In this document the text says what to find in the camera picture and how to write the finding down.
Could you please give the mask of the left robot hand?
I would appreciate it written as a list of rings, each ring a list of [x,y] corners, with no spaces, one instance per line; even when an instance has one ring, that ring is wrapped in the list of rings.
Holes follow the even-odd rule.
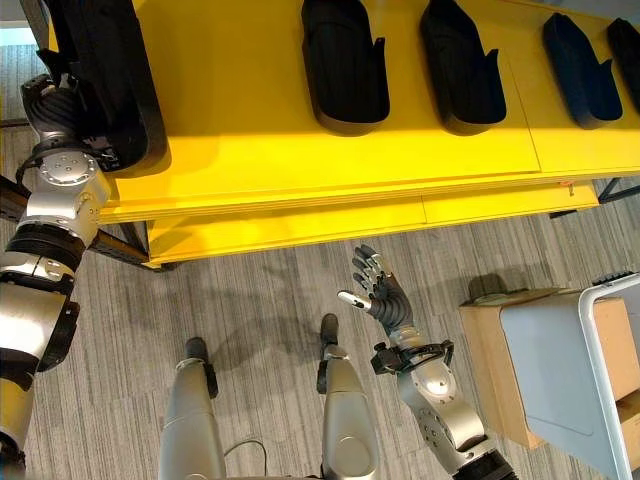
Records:
[[[78,80],[61,53],[44,48],[38,49],[36,55],[47,72],[20,87],[26,117],[41,142],[54,139],[78,142],[85,117]]]

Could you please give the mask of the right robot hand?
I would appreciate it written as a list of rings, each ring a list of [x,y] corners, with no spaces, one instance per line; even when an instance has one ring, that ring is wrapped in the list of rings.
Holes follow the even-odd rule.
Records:
[[[354,249],[352,277],[360,285],[363,295],[340,290],[337,297],[378,321],[391,336],[403,327],[414,325],[412,307],[393,271],[383,256],[368,245]]]

